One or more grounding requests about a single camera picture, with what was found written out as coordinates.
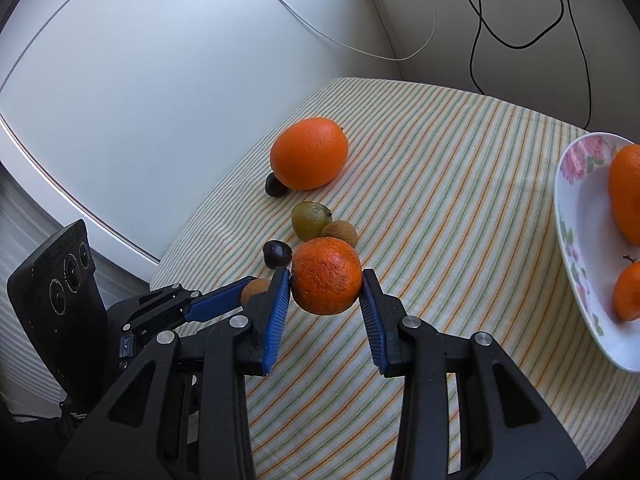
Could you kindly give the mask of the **brown kiwi fruit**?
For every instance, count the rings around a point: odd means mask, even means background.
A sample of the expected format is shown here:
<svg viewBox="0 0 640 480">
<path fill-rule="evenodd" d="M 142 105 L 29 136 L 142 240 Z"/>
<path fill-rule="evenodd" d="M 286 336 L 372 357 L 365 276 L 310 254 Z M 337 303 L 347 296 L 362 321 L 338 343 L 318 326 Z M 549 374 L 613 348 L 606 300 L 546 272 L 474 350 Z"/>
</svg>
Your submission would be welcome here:
<svg viewBox="0 0 640 480">
<path fill-rule="evenodd" d="M 255 278 L 248 282 L 241 292 L 241 306 L 243 308 L 248 306 L 250 298 L 255 295 L 263 294 L 270 287 L 271 281 L 268 278 Z"/>
</svg>

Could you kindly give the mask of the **dark plum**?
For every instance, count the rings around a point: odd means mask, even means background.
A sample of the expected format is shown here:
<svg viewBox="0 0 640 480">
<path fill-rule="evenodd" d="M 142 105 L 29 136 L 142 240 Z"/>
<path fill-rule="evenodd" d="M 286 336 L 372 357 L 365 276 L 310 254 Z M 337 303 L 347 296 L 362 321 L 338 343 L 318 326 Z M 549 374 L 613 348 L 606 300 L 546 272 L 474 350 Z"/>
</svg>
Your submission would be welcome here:
<svg viewBox="0 0 640 480">
<path fill-rule="evenodd" d="M 291 263 L 293 251 L 285 242 L 268 240 L 262 246 L 262 256 L 268 269 L 277 269 L 279 266 L 288 266 Z"/>
<path fill-rule="evenodd" d="M 265 192 L 271 197 L 282 197 L 288 194 L 290 189 L 270 172 L 265 180 Z"/>
</svg>

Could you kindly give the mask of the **small mandarin with stem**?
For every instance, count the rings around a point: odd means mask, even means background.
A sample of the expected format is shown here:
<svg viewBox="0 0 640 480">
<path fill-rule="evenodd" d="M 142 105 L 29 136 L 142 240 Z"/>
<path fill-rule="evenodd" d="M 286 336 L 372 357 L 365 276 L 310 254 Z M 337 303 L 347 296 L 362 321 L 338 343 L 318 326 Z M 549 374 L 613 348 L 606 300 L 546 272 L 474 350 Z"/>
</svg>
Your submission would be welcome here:
<svg viewBox="0 0 640 480">
<path fill-rule="evenodd" d="M 631 256 L 623 256 L 623 259 L 628 262 L 628 266 L 617 278 L 613 308 L 622 322 L 632 322 L 640 316 L 640 263 Z"/>
</svg>

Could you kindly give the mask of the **rough orange mandarin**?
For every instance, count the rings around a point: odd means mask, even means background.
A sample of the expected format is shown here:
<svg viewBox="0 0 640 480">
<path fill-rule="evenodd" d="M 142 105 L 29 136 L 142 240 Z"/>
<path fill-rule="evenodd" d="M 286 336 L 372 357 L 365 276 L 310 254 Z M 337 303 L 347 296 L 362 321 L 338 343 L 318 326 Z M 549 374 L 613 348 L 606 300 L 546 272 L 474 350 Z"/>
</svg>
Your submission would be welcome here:
<svg viewBox="0 0 640 480">
<path fill-rule="evenodd" d="M 362 269 L 356 250 L 344 240 L 318 237 L 296 249 L 292 259 L 292 295 L 314 315 L 337 315 L 358 298 Z"/>
</svg>

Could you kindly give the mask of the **green plum fruit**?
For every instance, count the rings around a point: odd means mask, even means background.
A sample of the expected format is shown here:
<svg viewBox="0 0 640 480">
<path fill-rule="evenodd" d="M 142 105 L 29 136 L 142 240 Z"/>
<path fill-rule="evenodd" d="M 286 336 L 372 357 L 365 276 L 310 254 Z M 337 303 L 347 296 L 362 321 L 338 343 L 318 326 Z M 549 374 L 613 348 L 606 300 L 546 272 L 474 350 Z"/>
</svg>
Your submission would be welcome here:
<svg viewBox="0 0 640 480">
<path fill-rule="evenodd" d="M 292 229 L 302 242 L 319 237 L 331 222 L 332 211 L 320 203 L 301 202 L 291 212 Z"/>
</svg>

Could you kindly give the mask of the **small brown round fruit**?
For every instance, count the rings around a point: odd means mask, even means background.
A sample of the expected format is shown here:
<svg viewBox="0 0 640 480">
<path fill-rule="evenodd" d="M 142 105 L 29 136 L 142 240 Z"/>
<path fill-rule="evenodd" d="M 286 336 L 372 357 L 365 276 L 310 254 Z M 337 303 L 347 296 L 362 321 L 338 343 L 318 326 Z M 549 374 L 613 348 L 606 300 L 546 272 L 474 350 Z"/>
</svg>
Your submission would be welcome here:
<svg viewBox="0 0 640 480">
<path fill-rule="evenodd" d="M 338 240 L 342 240 L 349 244 L 349 246 L 352 246 L 352 248 L 357 247 L 359 240 L 356 228 L 344 220 L 337 220 L 329 223 L 322 229 L 321 235 L 324 237 L 334 237 Z"/>
</svg>

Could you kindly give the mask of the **large smooth orange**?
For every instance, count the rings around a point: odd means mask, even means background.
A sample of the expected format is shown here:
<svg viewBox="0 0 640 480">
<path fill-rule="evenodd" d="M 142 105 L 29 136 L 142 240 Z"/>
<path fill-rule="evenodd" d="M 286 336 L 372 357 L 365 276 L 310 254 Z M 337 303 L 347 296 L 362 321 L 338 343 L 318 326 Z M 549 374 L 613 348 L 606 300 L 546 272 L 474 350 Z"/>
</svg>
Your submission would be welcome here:
<svg viewBox="0 0 640 480">
<path fill-rule="evenodd" d="M 349 144 L 331 119 L 313 117 L 283 130 L 273 142 L 270 166 L 276 178 L 294 191 L 321 188 L 346 164 Z"/>
</svg>

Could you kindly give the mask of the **floral white plate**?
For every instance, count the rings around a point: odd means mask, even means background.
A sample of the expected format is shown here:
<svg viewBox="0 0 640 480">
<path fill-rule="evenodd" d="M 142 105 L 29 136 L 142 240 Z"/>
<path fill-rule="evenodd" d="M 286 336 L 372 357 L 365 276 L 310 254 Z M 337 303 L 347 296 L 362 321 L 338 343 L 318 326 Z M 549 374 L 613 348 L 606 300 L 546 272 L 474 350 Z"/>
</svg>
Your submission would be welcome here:
<svg viewBox="0 0 640 480">
<path fill-rule="evenodd" d="M 553 187 L 556 232 L 570 287 L 592 338 L 618 368 L 639 371 L 639 322 L 614 311 L 616 281 L 639 260 L 615 224 L 608 175 L 617 152 L 631 142 L 613 133 L 587 133 L 561 156 Z"/>
</svg>

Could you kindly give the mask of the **striped tablecloth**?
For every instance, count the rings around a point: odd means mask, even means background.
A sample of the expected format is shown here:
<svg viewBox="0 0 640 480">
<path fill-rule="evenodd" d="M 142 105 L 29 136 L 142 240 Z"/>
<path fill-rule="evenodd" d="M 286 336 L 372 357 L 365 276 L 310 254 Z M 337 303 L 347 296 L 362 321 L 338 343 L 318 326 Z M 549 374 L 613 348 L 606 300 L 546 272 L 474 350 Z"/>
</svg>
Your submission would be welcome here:
<svg viewBox="0 0 640 480">
<path fill-rule="evenodd" d="M 429 84 L 340 78 L 288 114 L 326 117 L 349 142 L 341 175 L 308 200 L 357 230 L 384 292 L 444 333 L 491 333 L 587 463 L 626 422 L 639 378 L 593 340 L 564 266 L 575 238 L 554 220 L 556 166 L 572 125 Z M 262 479 L 386 479 L 402 383 L 374 366 L 358 308 L 288 310 L 278 362 L 246 382 Z"/>
</svg>

